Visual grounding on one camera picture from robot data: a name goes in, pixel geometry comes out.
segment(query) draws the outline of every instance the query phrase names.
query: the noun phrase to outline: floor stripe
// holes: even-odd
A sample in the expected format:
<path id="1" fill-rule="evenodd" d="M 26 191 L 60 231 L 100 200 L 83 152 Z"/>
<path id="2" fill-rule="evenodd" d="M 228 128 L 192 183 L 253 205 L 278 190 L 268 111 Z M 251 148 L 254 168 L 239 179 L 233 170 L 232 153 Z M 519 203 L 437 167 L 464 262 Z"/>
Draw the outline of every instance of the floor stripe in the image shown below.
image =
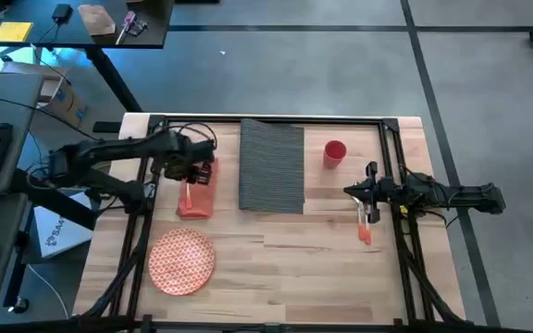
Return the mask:
<path id="1" fill-rule="evenodd" d="M 423 50 L 421 43 L 418 40 L 418 35 L 415 29 L 415 22 L 411 12 L 408 0 L 401 0 L 403 6 L 404 19 L 408 27 L 408 34 L 411 39 L 411 45 L 413 46 L 413 52 L 415 54 L 416 67 L 423 84 L 423 91 L 431 114 L 431 121 L 433 122 L 433 128 L 437 135 L 437 141 L 440 146 L 441 158 L 445 165 L 445 171 L 448 176 L 448 181 L 451 186 L 459 186 L 460 179 L 453 161 L 452 149 L 448 143 L 447 133 L 443 127 L 443 121 L 441 120 L 440 109 L 437 104 L 435 93 L 431 85 L 431 78 L 427 71 L 427 65 L 425 58 L 423 57 Z M 460 217 L 460 225 L 462 226 L 462 232 L 464 234 L 464 240 L 466 249 L 468 250 L 468 256 L 470 257 L 470 264 L 472 266 L 472 273 L 477 283 L 478 293 L 480 296 L 480 302 L 485 314 L 485 319 L 488 326 L 500 327 L 499 315 L 497 313 L 497 307 L 492 297 L 492 291 L 490 290 L 489 279 L 487 278 L 487 272 L 482 263 L 482 257 L 478 248 L 477 237 L 472 227 L 472 221 L 467 209 L 458 209 L 458 215 Z"/>
<path id="2" fill-rule="evenodd" d="M 406 26 L 368 26 L 368 25 L 171 25 L 169 31 L 402 31 Z"/>
<path id="3" fill-rule="evenodd" d="M 533 27 L 416 27 L 418 32 L 530 32 Z"/>
<path id="4" fill-rule="evenodd" d="M 529 32 L 533 27 L 499 27 L 499 26 L 426 26 L 413 27 L 419 32 Z M 400 25 L 314 25 L 314 24 L 292 24 L 292 25 L 203 25 L 203 24 L 179 24 L 171 25 L 170 31 L 274 31 L 274 32 L 359 32 L 359 31 L 380 31 L 380 32 L 407 32 L 409 27 Z"/>

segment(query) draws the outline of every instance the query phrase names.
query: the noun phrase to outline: paper bag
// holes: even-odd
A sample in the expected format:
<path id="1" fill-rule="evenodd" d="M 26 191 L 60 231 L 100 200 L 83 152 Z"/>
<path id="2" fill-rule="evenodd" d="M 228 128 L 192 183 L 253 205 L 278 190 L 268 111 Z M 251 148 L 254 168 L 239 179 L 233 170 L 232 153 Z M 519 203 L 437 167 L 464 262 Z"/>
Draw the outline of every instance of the paper bag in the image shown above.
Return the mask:
<path id="1" fill-rule="evenodd" d="M 117 25 L 102 6 L 81 5 L 78 10 L 91 36 L 115 33 Z"/>

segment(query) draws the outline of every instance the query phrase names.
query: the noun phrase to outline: power cord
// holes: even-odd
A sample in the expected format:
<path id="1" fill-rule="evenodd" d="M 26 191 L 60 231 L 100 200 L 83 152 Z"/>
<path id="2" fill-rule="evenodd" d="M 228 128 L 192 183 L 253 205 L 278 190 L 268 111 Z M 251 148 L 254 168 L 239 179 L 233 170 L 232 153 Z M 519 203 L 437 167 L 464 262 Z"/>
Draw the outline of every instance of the power cord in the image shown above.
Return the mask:
<path id="1" fill-rule="evenodd" d="M 51 190 L 51 189 L 54 189 L 55 187 L 51 186 L 51 187 L 44 187 L 44 186 L 38 186 L 38 185 L 34 185 L 31 181 L 32 178 L 36 178 L 38 179 L 36 176 L 34 176 L 37 172 L 41 172 L 41 171 L 45 171 L 48 166 L 42 166 L 43 164 L 40 163 L 41 167 L 38 167 L 34 170 L 32 170 L 33 167 L 36 167 L 36 163 L 38 162 L 35 162 L 33 163 L 28 169 L 26 169 L 26 183 L 28 184 L 28 186 L 32 187 L 33 189 L 36 189 L 36 190 Z"/>
<path id="2" fill-rule="evenodd" d="M 448 222 L 446 225 L 445 225 L 445 228 L 449 228 L 450 227 L 450 224 L 453 223 L 453 221 L 457 220 L 458 218 L 460 218 L 460 216 L 456 216 L 454 218 L 452 218 L 450 220 L 450 222 Z"/>
<path id="3" fill-rule="evenodd" d="M 102 215 L 104 212 L 108 211 L 108 210 L 111 210 L 111 209 L 120 209 L 120 208 L 124 208 L 125 206 L 116 206 L 116 207 L 113 207 L 112 205 L 115 204 L 115 202 L 118 200 L 118 197 L 115 196 L 115 198 L 112 200 L 111 203 L 108 204 L 108 206 L 98 210 L 98 216 Z"/>
<path id="4" fill-rule="evenodd" d="M 87 137 L 87 138 L 89 138 L 89 139 L 92 139 L 92 140 L 94 140 L 94 141 L 98 141 L 98 142 L 102 142 L 102 141 L 103 141 L 102 139 L 94 138 L 92 135 L 90 135 L 90 134 L 84 132 L 84 131 L 81 130 L 81 129 L 76 128 L 75 126 L 73 126 L 73 125 L 71 125 L 70 123 L 68 123 L 65 119 L 56 116 L 55 114 L 51 113 L 50 111 L 48 111 L 47 109 L 45 109 L 45 108 L 43 108 L 43 107 L 34 107 L 34 106 L 30 106 L 30 105 L 25 105 L 25 104 L 22 104 L 22 103 L 17 103 L 17 102 L 9 101 L 9 100 L 7 100 L 7 99 L 3 99 L 3 98 L 0 98 L 0 102 L 10 103 L 10 104 L 12 104 L 12 105 L 24 106 L 24 107 L 28 107 L 29 109 L 32 109 L 32 110 L 40 111 L 40 112 L 46 114 L 47 116 L 56 119 L 57 121 L 63 123 L 64 125 L 68 126 L 68 127 L 71 128 L 72 130 L 77 131 L 79 134 L 81 134 L 81 135 L 83 135 L 83 136 L 85 136 L 85 137 Z"/>
<path id="5" fill-rule="evenodd" d="M 38 145 L 38 142 L 36 141 L 36 138 L 34 138 L 34 134 L 32 134 L 31 131 L 28 131 L 28 134 L 32 137 L 32 141 L 34 142 L 34 145 L 36 146 L 36 149 L 38 150 L 38 161 L 40 163 L 43 162 L 43 152 L 41 152 L 41 147 Z"/>
<path id="6" fill-rule="evenodd" d="M 203 126 L 205 127 L 206 129 L 208 129 L 211 134 L 213 135 L 213 140 L 215 141 L 215 149 L 217 149 L 217 135 L 215 134 L 215 132 L 213 131 L 213 129 L 211 129 L 207 124 L 204 124 L 204 123 L 200 123 L 200 122 L 190 122 L 190 123 L 186 123 L 184 125 L 181 125 L 181 126 L 170 126 L 168 127 L 169 129 L 174 129 L 174 128 L 180 128 L 180 130 L 178 131 L 178 133 L 181 133 L 183 130 L 192 130 L 194 132 L 197 132 L 197 133 L 200 133 L 201 135 L 203 135 L 204 137 L 206 137 L 208 140 L 211 140 L 206 134 L 202 133 L 200 130 L 197 130 L 197 129 L 193 129 L 191 128 L 191 125 L 200 125 L 200 126 Z"/>
<path id="7" fill-rule="evenodd" d="M 53 68 L 52 66 L 50 66 L 49 64 L 45 63 L 40 57 L 38 57 L 38 56 L 36 55 L 36 47 L 37 47 L 36 44 L 40 43 L 41 40 L 42 40 L 42 39 L 43 39 L 43 38 L 44 38 L 49 32 L 51 32 L 51 30 L 54 29 L 55 27 L 56 27 L 55 37 L 54 37 L 53 40 L 51 40 L 49 43 L 53 43 L 53 42 L 56 40 L 56 36 L 59 34 L 59 29 L 61 28 L 61 25 L 59 24 L 59 21 L 58 21 L 57 19 L 55 20 L 55 25 L 53 25 L 53 26 L 51 27 L 51 29 L 49 29 L 48 31 L 46 31 L 46 32 L 44 33 L 44 35 L 42 35 L 41 38 L 38 39 L 38 42 L 36 42 L 36 43 L 34 43 L 34 44 L 32 45 L 32 47 L 33 47 L 33 48 L 32 48 L 32 52 L 34 53 L 34 57 L 36 58 L 36 60 L 38 60 L 39 62 L 42 62 L 43 64 L 45 64 L 48 68 L 50 68 L 50 69 L 53 70 L 56 74 L 60 75 L 63 79 L 65 79 L 65 80 L 67 81 L 68 85 L 71 85 L 71 81 L 69 81 L 69 80 L 65 77 L 65 75 L 59 73 L 56 69 L 54 69 L 54 68 Z"/>
<path id="8" fill-rule="evenodd" d="M 39 278 L 42 282 L 44 282 L 45 285 L 50 288 L 50 290 L 55 294 L 56 298 L 59 300 L 59 303 L 61 303 L 61 307 L 63 308 L 63 314 L 65 315 L 65 319 L 69 319 L 69 312 L 67 311 L 67 307 L 65 306 L 65 303 L 63 302 L 63 299 L 61 298 L 61 295 L 59 295 L 59 292 L 56 291 L 56 288 L 53 287 L 53 285 L 46 280 L 42 275 L 40 275 L 30 264 L 26 265 L 34 275 Z"/>
<path id="9" fill-rule="evenodd" d="M 427 183 L 427 184 L 432 184 L 433 185 L 433 191 L 435 191 L 435 195 L 437 196 L 437 188 L 439 187 L 441 192 L 443 193 L 443 199 L 447 201 L 447 207 L 446 209 L 448 210 L 448 212 L 450 211 L 450 202 L 452 200 L 452 198 L 448 198 L 448 195 L 447 193 L 445 192 L 445 189 L 443 189 L 443 185 L 439 184 L 434 178 L 432 178 L 431 176 L 428 176 L 428 179 L 421 179 L 420 177 L 417 176 L 417 174 L 415 174 L 415 172 L 413 172 L 411 169 L 409 169 L 408 167 L 406 167 L 405 165 L 398 165 L 399 167 L 401 167 L 402 169 L 404 169 L 406 172 L 408 172 L 409 174 L 411 174 L 413 177 L 415 177 L 415 179 L 417 179 L 418 181 L 421 181 L 421 182 L 424 182 L 424 183 Z"/>
<path id="10" fill-rule="evenodd" d="M 456 216 L 454 218 L 452 218 L 449 222 L 448 222 L 448 219 L 445 218 L 445 216 L 441 215 L 440 213 L 436 213 L 436 212 L 433 212 L 433 211 L 428 211 L 428 210 L 422 210 L 420 212 L 423 212 L 425 214 L 431 214 L 431 215 L 434 215 L 434 216 L 438 216 L 440 217 L 441 219 L 443 219 L 443 223 L 445 223 L 445 228 L 449 228 L 450 227 L 450 224 L 453 223 L 453 221 L 455 221 L 456 219 L 458 219 L 460 216 Z"/>

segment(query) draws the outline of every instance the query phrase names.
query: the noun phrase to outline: wooden table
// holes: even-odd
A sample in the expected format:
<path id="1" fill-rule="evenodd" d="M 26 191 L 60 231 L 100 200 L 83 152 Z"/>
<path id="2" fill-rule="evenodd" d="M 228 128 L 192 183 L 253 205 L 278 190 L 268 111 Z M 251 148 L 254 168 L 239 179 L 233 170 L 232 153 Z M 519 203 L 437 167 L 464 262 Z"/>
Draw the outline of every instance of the wooden table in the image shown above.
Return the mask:
<path id="1" fill-rule="evenodd" d="M 126 114 L 119 137 L 144 136 L 148 118 L 148 114 Z M 432 174 L 420 118 L 398 119 L 406 164 Z M 148 254 L 167 231 L 196 228 L 215 242 L 215 272 L 193 295 L 170 296 L 154 286 L 145 268 L 138 318 L 153 315 L 155 321 L 387 325 L 394 318 L 406 317 L 389 207 L 380 205 L 381 221 L 372 226 L 373 244 L 368 246 L 357 239 L 355 203 L 342 192 L 342 187 L 364 178 L 369 161 L 379 161 L 379 175 L 385 174 L 376 128 L 305 125 L 304 214 L 283 215 L 238 209 L 240 125 L 209 125 L 219 139 L 215 214 L 209 220 L 180 221 L 175 214 L 180 185 L 160 179 Z M 323 147 L 329 140 L 341 140 L 348 148 L 348 156 L 335 170 L 322 167 Z M 393 149 L 390 152 L 396 167 Z M 117 161 L 112 163 L 110 174 L 135 179 L 138 167 L 139 160 Z M 98 220 L 75 314 L 88 310 L 115 275 L 126 224 L 127 216 L 120 211 L 109 211 Z M 419 219 L 419 226 L 428 276 L 454 312 L 464 317 L 443 222 L 426 216 Z M 126 282 L 126 291 L 130 283 Z M 418 288 L 414 294 L 417 314 L 422 317 Z M 122 314 L 128 295 L 123 293 Z"/>

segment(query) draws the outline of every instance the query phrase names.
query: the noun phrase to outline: yellow sticky note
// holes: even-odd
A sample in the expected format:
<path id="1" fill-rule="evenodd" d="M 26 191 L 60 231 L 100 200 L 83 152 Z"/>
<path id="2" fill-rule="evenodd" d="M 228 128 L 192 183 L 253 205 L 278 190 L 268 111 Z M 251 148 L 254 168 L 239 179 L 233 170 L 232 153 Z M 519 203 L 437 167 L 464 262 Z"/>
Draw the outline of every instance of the yellow sticky note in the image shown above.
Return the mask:
<path id="1" fill-rule="evenodd" d="M 31 22 L 3 22 L 0 25 L 0 42 L 24 42 L 30 29 Z"/>

